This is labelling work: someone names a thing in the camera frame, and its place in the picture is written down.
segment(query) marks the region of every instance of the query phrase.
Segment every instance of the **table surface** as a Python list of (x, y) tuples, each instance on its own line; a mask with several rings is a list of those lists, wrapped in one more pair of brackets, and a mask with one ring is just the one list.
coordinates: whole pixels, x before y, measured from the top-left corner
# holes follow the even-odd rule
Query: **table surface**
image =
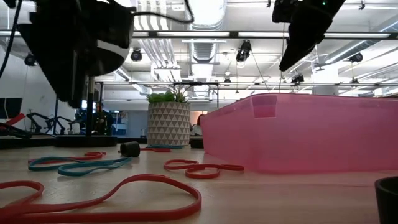
[[(0, 151), (0, 182), (34, 180), (45, 186), (35, 203), (67, 203), (89, 200), (109, 192), (126, 177), (161, 174), (198, 189), (202, 210), (188, 218), (164, 223), (270, 223), (270, 224), (377, 224), (374, 181), (398, 175), (398, 171), (317, 175), (266, 175), (245, 171), (221, 171), (216, 179), (185, 177), (183, 170), (167, 171), (169, 159), (224, 163), (198, 149), (171, 153), (141, 152), (131, 165), (100, 171), (85, 177), (64, 177), (56, 171), (31, 172), (27, 160), (44, 156), (81, 156), (88, 151), (106, 151), (105, 159), (119, 157), (118, 147), (60, 149), (37, 147)], [(30, 195), (34, 190), (18, 187), (0, 190), (0, 207)], [(161, 210), (188, 205), (194, 198), (172, 186), (135, 182), (120, 188), (106, 202), (84, 212)]]

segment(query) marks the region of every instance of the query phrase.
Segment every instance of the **white planter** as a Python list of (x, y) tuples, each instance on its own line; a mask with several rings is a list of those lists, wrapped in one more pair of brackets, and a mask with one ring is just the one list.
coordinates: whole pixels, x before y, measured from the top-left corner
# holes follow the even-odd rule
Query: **white planter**
[(150, 145), (186, 146), (190, 137), (190, 105), (151, 103), (148, 107), (147, 142)]

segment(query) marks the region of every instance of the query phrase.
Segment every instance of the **plastic storage bin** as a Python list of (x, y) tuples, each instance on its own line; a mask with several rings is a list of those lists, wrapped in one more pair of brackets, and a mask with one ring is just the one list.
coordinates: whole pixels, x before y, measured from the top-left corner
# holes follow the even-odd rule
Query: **plastic storage bin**
[(205, 151), (276, 174), (398, 169), (398, 100), (261, 94), (202, 117)]

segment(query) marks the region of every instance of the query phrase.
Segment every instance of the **green plant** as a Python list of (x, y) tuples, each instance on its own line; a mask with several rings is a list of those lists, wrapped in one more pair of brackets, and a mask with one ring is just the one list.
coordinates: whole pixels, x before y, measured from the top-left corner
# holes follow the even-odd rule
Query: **green plant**
[(188, 100), (184, 96), (185, 92), (189, 89), (184, 88), (183, 85), (179, 85), (178, 88), (167, 91), (166, 93), (153, 93), (147, 95), (147, 100), (149, 103), (159, 103), (159, 102), (178, 102), (186, 103)]

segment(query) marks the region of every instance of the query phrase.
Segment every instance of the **person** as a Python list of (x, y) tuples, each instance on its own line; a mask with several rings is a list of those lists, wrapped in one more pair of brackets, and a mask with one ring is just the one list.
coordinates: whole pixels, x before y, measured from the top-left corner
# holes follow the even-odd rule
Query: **person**
[(201, 126), (200, 126), (200, 118), (203, 114), (199, 115), (197, 123), (194, 124), (191, 128), (191, 135), (192, 136), (202, 136)]
[(95, 113), (93, 113), (93, 132), (99, 135), (112, 135), (113, 117), (103, 110), (103, 104), (95, 104)]

